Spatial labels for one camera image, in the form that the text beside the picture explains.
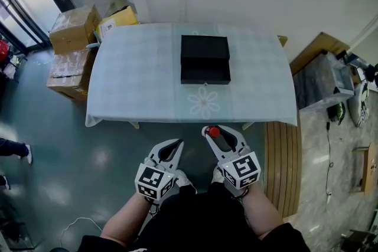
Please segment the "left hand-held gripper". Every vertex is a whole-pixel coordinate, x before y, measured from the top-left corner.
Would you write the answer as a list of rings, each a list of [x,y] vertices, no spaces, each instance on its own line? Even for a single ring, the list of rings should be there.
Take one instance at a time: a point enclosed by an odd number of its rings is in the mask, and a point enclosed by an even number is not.
[[[174,187],[183,148],[181,139],[169,139],[155,145],[138,168],[137,193],[153,201],[161,200]]]

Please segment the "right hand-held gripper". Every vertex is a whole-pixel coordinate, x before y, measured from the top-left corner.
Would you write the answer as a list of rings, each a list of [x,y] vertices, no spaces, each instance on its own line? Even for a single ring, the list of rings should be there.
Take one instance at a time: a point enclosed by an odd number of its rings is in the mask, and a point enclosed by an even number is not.
[[[223,176],[234,188],[241,190],[257,182],[261,167],[255,152],[252,152],[243,135],[228,126],[205,126],[202,136],[211,147]],[[229,158],[224,158],[223,152],[236,152]]]

